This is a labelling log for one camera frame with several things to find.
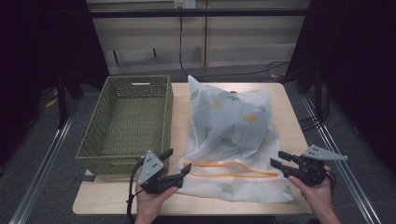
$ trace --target black cable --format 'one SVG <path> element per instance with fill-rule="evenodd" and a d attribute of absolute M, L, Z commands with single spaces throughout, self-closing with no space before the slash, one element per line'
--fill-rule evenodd
<path fill-rule="evenodd" d="M 337 185 L 337 178 L 335 177 L 335 174 L 333 174 L 331 171 L 326 171 L 325 175 L 332 182 L 332 192 L 333 192 L 335 189 L 335 186 Z"/>
<path fill-rule="evenodd" d="M 132 188 L 133 188 L 133 183 L 134 183 L 134 175 L 136 174 L 136 172 L 140 168 L 140 166 L 143 165 L 144 161 L 145 161 L 145 159 L 143 158 L 136 164 L 136 166 L 132 170 L 131 179 L 129 181 L 129 196 L 128 196 L 128 201 L 126 201 L 128 203 L 127 208 L 126 208 L 126 214 L 127 214 L 128 218 L 129 218 L 129 220 L 131 221 L 131 223 L 134 223 L 134 217 L 132 216 L 132 203 L 134 202 L 134 196 L 136 196 L 138 193 L 143 191 L 143 190 L 140 190 L 136 194 L 132 194 Z"/>
<path fill-rule="evenodd" d="M 326 97 L 326 101 L 325 104 L 321 110 L 322 112 L 322 116 L 314 116 L 312 118 L 307 118 L 307 119 L 299 119 L 300 122 L 300 127 L 303 130 L 303 132 L 307 132 L 309 130 L 312 130 L 314 128 L 317 128 L 318 126 L 320 126 L 321 124 L 324 123 L 324 121 L 326 120 L 326 118 L 329 116 L 330 113 L 330 93 L 327 93 L 327 97 Z"/>
<path fill-rule="evenodd" d="M 179 41 L 180 46 L 178 49 L 178 60 L 180 62 L 181 70 L 183 70 L 184 74 L 186 74 L 186 76 L 188 76 L 189 74 L 186 72 L 186 70 L 184 70 L 183 62 L 181 61 L 181 34 L 183 33 L 183 17 L 179 17 L 179 20 L 180 20 L 180 41 Z"/>
<path fill-rule="evenodd" d="M 179 32 L 179 49 L 178 49 L 178 60 L 180 63 L 180 67 L 181 70 L 184 72 L 184 74 L 186 74 L 186 76 L 192 76 L 190 74 L 188 74 L 186 72 L 186 70 L 183 67 L 183 62 L 182 62 L 182 55 L 181 55 L 181 49 L 182 49 L 182 33 L 183 33 L 183 17 L 179 17 L 180 20 L 180 32 Z M 276 65 L 274 67 L 269 68 L 269 66 L 273 63 L 280 63 L 279 65 Z M 259 74 L 259 73 L 264 73 L 266 72 L 267 75 L 262 78 L 260 81 L 258 82 L 262 82 L 264 79 L 266 79 L 269 76 L 269 71 L 271 71 L 274 68 L 277 68 L 285 63 L 289 63 L 289 62 L 272 62 L 272 63 L 268 63 L 267 64 L 267 69 L 265 70 L 261 70 L 261 71 L 257 71 L 257 72 L 253 72 L 253 73 L 233 73 L 233 74 L 217 74 L 217 75 L 206 75 L 206 76 L 198 76 L 198 77 L 194 77 L 195 79 L 199 80 L 199 78 L 202 77 L 229 77 L 229 76 L 248 76 L 248 75 L 255 75 L 255 74 Z"/>

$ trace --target wooden tabletop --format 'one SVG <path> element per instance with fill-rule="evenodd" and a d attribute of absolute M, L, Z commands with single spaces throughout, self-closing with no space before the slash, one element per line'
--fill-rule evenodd
<path fill-rule="evenodd" d="M 268 89 L 272 104 L 273 124 L 280 138 L 281 150 L 301 155 L 306 149 L 303 133 L 291 107 L 285 89 L 278 83 L 210 83 L 226 91 Z M 176 170 L 184 155 L 191 126 L 190 91 L 188 83 L 173 83 L 174 105 L 172 117 L 170 173 Z M 79 215 L 126 214 L 128 175 L 98 175 L 93 182 L 82 182 L 73 211 Z M 286 215 L 309 214 L 311 210 L 300 191 L 290 184 L 294 201 L 286 203 L 236 203 L 218 199 L 198 198 L 175 194 L 162 207 L 162 216 L 188 215 Z"/>

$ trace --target human hand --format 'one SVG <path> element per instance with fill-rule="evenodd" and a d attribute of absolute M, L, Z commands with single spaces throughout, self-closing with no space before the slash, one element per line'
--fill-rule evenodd
<path fill-rule="evenodd" d="M 337 215 L 332 210 L 332 182 L 326 177 L 319 185 L 308 187 L 295 176 L 289 176 L 289 182 L 297 187 L 302 196 L 308 201 L 312 213 L 321 224 L 341 223 Z"/>
<path fill-rule="evenodd" d="M 136 172 L 136 179 L 139 179 L 142 168 Z M 137 213 L 135 224 L 150 224 L 160 213 L 161 206 L 166 199 L 170 198 L 177 192 L 177 187 L 172 187 L 162 194 L 147 194 L 140 185 L 136 184 L 135 188 Z"/>

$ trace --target green wicker basket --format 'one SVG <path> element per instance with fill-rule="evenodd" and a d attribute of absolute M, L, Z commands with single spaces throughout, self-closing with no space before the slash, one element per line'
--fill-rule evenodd
<path fill-rule="evenodd" d="M 108 77 L 76 159 L 95 175 L 130 174 L 170 147 L 170 77 Z"/>

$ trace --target metal rail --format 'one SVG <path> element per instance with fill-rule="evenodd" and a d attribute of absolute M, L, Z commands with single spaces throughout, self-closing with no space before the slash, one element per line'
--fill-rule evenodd
<path fill-rule="evenodd" d="M 20 204 L 18 205 L 17 210 L 15 211 L 14 215 L 12 216 L 9 224 L 22 224 L 25 223 L 27 218 L 30 215 L 30 212 L 35 205 L 35 201 L 38 198 L 38 195 L 43 188 L 44 182 L 47 178 L 48 173 L 50 172 L 50 167 L 55 160 L 55 157 L 59 151 L 59 148 L 62 146 L 62 142 L 69 131 L 70 125 L 73 121 L 73 118 L 78 110 L 79 100 L 76 101 L 73 110 L 62 127 L 62 129 L 58 129 L 55 134 L 54 139 L 49 147 L 49 151 L 46 154 L 46 157 L 41 162 L 40 167 L 38 168 L 37 172 L 35 173 L 35 178 L 33 179 L 32 183 L 29 186 L 29 189 L 24 194 Z"/>
<path fill-rule="evenodd" d="M 317 125 L 318 132 L 323 139 L 326 148 L 335 153 L 342 154 L 340 149 L 332 139 L 332 136 L 330 135 L 326 125 L 321 123 L 319 120 L 314 119 L 315 108 L 311 99 L 304 97 L 303 102 L 312 120 Z M 376 214 L 370 200 L 364 193 L 361 185 L 358 183 L 355 176 L 352 174 L 352 171 L 349 169 L 347 163 L 345 161 L 335 161 L 335 165 L 340 171 L 340 174 L 343 177 L 344 181 L 346 182 L 346 186 L 348 187 L 349 192 L 352 194 L 352 197 L 355 199 L 356 205 L 361 210 L 361 213 L 363 214 L 366 222 L 370 224 L 380 224 L 381 221 L 379 220 L 379 217 Z"/>
<path fill-rule="evenodd" d="M 103 9 L 89 12 L 54 11 L 52 16 L 91 18 L 152 18 L 152 17 L 248 17 L 248 16 L 331 16 L 335 9 L 307 8 L 196 8 L 196 9 Z"/>

